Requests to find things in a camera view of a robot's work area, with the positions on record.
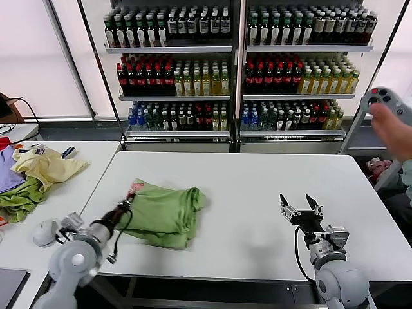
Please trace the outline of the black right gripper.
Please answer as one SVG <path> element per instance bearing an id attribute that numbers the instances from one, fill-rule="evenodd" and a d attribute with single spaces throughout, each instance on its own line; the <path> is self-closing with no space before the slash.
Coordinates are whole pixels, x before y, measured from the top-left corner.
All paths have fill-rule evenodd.
<path id="1" fill-rule="evenodd" d="M 298 211 L 295 214 L 295 209 L 291 207 L 286 198 L 280 194 L 280 208 L 284 217 L 291 217 L 290 223 L 297 225 L 304 233 L 322 232 L 321 222 L 323 220 L 323 206 L 319 205 L 314 198 L 306 195 L 306 200 L 311 210 Z"/>

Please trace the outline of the person hand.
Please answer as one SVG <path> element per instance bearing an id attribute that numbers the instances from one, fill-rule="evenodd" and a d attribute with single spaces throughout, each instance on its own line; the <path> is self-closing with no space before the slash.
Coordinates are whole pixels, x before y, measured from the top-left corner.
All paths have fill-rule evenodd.
<path id="1" fill-rule="evenodd" d="M 382 103 L 371 105 L 372 128 L 399 161 L 411 159 L 411 126 L 400 121 L 391 110 Z"/>

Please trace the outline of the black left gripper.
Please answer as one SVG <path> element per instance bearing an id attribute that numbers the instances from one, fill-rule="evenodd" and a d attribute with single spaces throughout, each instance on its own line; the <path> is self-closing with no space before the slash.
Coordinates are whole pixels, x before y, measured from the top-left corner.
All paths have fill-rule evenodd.
<path id="1" fill-rule="evenodd" d="M 136 197 L 137 192 L 138 191 L 136 190 L 130 190 L 127 193 L 125 199 L 122 200 L 112 211 L 111 221 L 113 222 L 114 226 L 116 226 L 120 222 L 124 214 L 131 210 L 131 202 Z"/>

